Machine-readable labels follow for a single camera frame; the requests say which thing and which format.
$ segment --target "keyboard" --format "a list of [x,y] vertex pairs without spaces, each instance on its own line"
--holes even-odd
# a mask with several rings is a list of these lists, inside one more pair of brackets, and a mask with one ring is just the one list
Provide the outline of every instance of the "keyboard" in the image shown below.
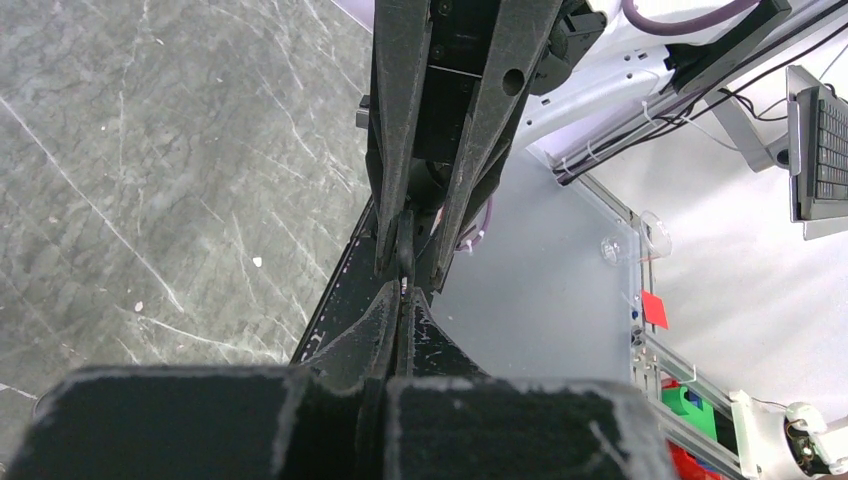
[[804,220],[848,216],[848,104],[825,86],[797,95],[802,145],[799,213]]
[[816,198],[848,200],[848,105],[820,95],[817,123]]

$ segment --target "white surface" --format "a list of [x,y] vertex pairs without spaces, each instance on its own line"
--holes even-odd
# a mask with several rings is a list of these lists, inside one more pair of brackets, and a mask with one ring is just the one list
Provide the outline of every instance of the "white surface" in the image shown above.
[[514,153],[474,255],[457,255],[432,314],[483,370],[504,378],[630,379],[639,269],[614,267],[601,241],[638,235],[582,183],[560,188]]
[[739,454],[739,470],[749,480],[757,480],[760,473],[757,472],[756,443],[753,436],[756,434],[756,424],[751,411],[751,397],[745,392],[737,390],[730,392],[730,410],[733,412],[733,428],[736,433],[736,450]]
[[[819,75],[846,42],[799,63]],[[848,96],[848,55],[823,80]],[[784,92],[781,72],[746,95],[762,109]],[[727,139],[711,115],[699,123]],[[764,140],[785,132],[780,122],[760,128]],[[829,420],[848,412],[848,234],[804,242],[803,226],[789,223],[785,171],[755,174],[739,153],[687,127],[593,174],[671,231],[675,252],[656,262],[655,276],[672,348],[729,390],[806,401]]]
[[525,149],[537,140],[559,132],[591,116],[599,109],[620,107],[634,99],[659,93],[671,81],[665,66],[668,50],[654,47],[631,51],[596,68],[574,72],[567,82],[541,97],[530,97],[512,142],[513,151]]

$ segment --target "red object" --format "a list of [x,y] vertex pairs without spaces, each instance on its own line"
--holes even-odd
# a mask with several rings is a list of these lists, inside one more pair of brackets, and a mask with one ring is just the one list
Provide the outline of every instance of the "red object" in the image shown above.
[[668,448],[671,450],[671,460],[674,462],[677,474],[680,475],[680,480],[722,480],[722,476],[718,473],[708,472],[698,465],[695,457],[686,453],[686,450],[671,443],[668,444]]
[[646,322],[668,330],[668,317],[660,297],[642,290],[642,309]]

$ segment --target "white cable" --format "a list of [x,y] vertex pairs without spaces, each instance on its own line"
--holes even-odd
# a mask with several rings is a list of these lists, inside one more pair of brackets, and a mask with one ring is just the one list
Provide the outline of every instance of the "white cable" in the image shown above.
[[839,52],[839,54],[836,56],[836,58],[834,58],[834,59],[833,59],[833,61],[832,61],[832,62],[830,62],[830,65],[828,65],[828,66],[827,66],[827,68],[825,68],[825,69],[824,69],[824,73],[822,73],[822,74],[819,76],[819,81],[821,81],[821,80],[823,80],[823,79],[824,79],[824,76],[825,76],[825,75],[827,75],[827,72],[829,72],[829,71],[830,71],[831,67],[833,67],[834,65],[836,65],[836,62],[838,62],[838,61],[839,61],[839,59],[842,57],[842,55],[844,55],[844,54],[845,54],[845,51],[846,51],[846,50],[848,50],[848,43],[846,43],[846,44],[845,44],[845,46],[844,46],[844,47],[842,47],[842,50]]
[[649,115],[649,114],[648,114],[648,102],[646,102],[646,101],[644,101],[644,100],[642,100],[642,115],[644,115],[644,116],[645,116],[645,118],[647,118],[647,119],[648,119],[648,123],[650,123],[651,125],[653,125],[653,126],[655,126],[655,127],[659,127],[659,126],[660,126],[660,125],[657,123],[657,121],[656,121],[656,120],[654,120],[654,119],[651,117],[651,115]]
[[595,152],[592,151],[592,139],[586,141],[586,151],[589,152],[589,157],[594,161],[601,163],[601,159],[595,156]]
[[562,157],[562,161],[560,162],[559,168],[562,169],[563,172],[571,175],[571,170],[568,168],[568,162],[565,157]]
[[722,142],[721,140],[717,139],[717,138],[716,138],[716,137],[714,137],[714,136],[713,136],[710,132],[706,131],[706,130],[704,129],[704,127],[702,127],[702,126],[698,125],[697,123],[695,123],[695,121],[694,121],[694,120],[690,120],[690,119],[689,119],[689,117],[686,117],[685,115],[681,115],[681,116],[680,116],[680,120],[683,120],[684,122],[688,123],[689,125],[692,125],[693,127],[697,128],[697,129],[698,129],[698,130],[700,130],[700,131],[701,131],[704,135],[706,135],[706,136],[710,137],[710,138],[711,138],[714,142],[716,142],[717,144],[721,145],[722,147],[724,147],[724,148],[726,148],[726,149],[728,149],[728,150],[733,150],[734,152],[739,152],[739,153],[754,153],[754,152],[761,152],[761,151],[763,151],[763,149],[762,149],[762,148],[756,148],[756,149],[754,149],[754,150],[740,150],[740,149],[738,149],[738,148],[736,148],[736,147],[734,147],[734,146],[732,146],[732,145],[728,145],[728,144],[726,144],[726,143]]
[[785,98],[781,98],[780,100],[778,100],[778,101],[776,101],[776,102],[772,103],[772,104],[771,104],[771,106],[770,106],[769,108],[767,108],[767,109],[763,110],[763,111],[762,111],[762,112],[760,112],[760,113],[759,113],[759,115],[757,115],[757,116],[758,116],[758,117],[760,117],[760,118],[762,118],[762,116],[763,116],[763,115],[765,115],[765,114],[767,114],[768,112],[770,112],[770,111],[774,110],[774,107],[776,107],[776,106],[780,105],[781,103],[783,103],[783,102],[785,102],[785,101],[786,101],[786,99],[785,99]]

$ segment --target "grey marble floor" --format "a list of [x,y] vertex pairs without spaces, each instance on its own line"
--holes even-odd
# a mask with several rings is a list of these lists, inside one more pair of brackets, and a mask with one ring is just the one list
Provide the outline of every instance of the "grey marble floor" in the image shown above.
[[288,360],[369,61],[329,0],[0,2],[0,457],[71,369]]

